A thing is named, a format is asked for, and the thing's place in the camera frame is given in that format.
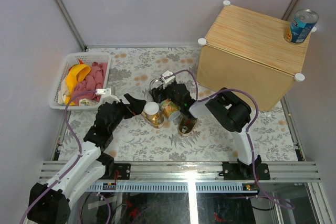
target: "small can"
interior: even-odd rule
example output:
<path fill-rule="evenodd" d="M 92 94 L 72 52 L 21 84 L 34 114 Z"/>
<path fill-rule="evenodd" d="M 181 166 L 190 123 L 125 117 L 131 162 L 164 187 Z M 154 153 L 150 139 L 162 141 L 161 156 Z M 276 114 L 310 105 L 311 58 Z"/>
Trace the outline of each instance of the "small can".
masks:
<path fill-rule="evenodd" d="M 168 118 L 168 121 L 173 121 L 181 114 L 176 104 L 169 99 L 160 103 L 160 110 Z"/>
<path fill-rule="evenodd" d="M 159 129 L 163 126 L 164 117 L 159 110 L 159 105 L 156 102 L 146 103 L 141 114 L 143 118 L 154 128 Z"/>
<path fill-rule="evenodd" d="M 319 15 L 313 10 L 298 10 L 285 33 L 285 40 L 294 44 L 304 42 L 318 20 Z"/>

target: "white plastic clip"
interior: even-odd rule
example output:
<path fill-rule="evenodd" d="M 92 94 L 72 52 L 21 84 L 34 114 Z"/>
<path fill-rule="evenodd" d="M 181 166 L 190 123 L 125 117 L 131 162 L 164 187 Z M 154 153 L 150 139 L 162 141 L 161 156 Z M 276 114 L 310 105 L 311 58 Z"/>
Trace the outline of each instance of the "white plastic clip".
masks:
<path fill-rule="evenodd" d="M 118 97 L 116 97 L 115 95 L 111 95 L 111 89 L 96 89 L 96 94 L 101 95 L 101 99 L 103 99 L 104 102 L 120 102 Z"/>
<path fill-rule="evenodd" d="M 170 83 L 175 80 L 175 76 L 172 76 L 173 72 L 167 70 L 162 74 L 161 81 L 163 82 L 163 88 L 167 87 Z"/>

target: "wooden box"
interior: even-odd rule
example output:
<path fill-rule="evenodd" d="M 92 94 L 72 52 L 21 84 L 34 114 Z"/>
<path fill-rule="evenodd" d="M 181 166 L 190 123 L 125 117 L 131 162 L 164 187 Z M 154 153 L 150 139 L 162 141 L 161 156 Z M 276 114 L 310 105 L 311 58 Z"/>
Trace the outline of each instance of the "wooden box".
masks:
<path fill-rule="evenodd" d="M 248 92 L 261 110 L 271 110 L 295 83 L 309 38 L 301 44 L 284 39 L 287 21 L 228 5 L 213 23 L 201 50 L 197 81 L 212 90 Z M 237 94 L 251 107 L 244 95 Z"/>

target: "tabletop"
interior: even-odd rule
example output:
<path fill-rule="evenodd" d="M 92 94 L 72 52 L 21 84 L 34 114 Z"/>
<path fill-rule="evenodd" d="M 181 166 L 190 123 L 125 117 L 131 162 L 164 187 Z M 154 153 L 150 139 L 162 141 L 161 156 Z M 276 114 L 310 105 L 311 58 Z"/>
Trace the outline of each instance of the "tabletop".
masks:
<path fill-rule="evenodd" d="M 115 94 L 123 98 L 129 93 L 136 99 L 151 101 L 149 83 L 166 70 L 177 72 L 188 69 L 197 74 L 199 47 L 180 48 L 110 48 L 90 49 L 90 52 L 108 52 L 112 55 L 107 87 L 115 87 Z M 184 83 L 191 96 L 196 87 L 188 73 L 176 76 Z M 199 87 L 199 97 L 214 93 Z M 93 125 L 96 111 L 72 111 L 70 125 L 82 140 Z M 117 161 L 235 161 L 236 146 L 230 132 L 212 116 L 198 119 L 187 137 L 180 136 L 177 127 L 181 118 L 155 129 L 141 115 L 123 120 L 113 132 L 114 140 L 106 153 Z M 260 112 L 251 128 L 255 148 L 263 161 L 297 161 L 291 134 L 281 103 L 273 110 Z M 69 160 L 78 150 L 75 139 L 66 130 L 60 146 L 59 160 Z"/>

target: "white wall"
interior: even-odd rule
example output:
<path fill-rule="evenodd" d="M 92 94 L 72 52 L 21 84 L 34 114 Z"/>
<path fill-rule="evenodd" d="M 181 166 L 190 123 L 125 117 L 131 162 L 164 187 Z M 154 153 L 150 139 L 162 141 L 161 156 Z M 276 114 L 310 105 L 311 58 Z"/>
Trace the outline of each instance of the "white wall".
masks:
<path fill-rule="evenodd" d="M 315 10 L 320 20 L 303 65 L 306 80 L 293 87 L 288 99 L 303 150 L 318 165 L 335 215 L 336 5 L 335 0 L 301 0 L 301 8 Z"/>
<path fill-rule="evenodd" d="M 19 223 L 62 112 L 48 106 L 62 57 L 79 51 L 53 0 L 0 0 L 0 222 Z"/>
<path fill-rule="evenodd" d="M 290 0 L 230 0 L 281 18 Z M 87 45 L 190 45 L 204 37 L 223 0 L 63 0 Z"/>

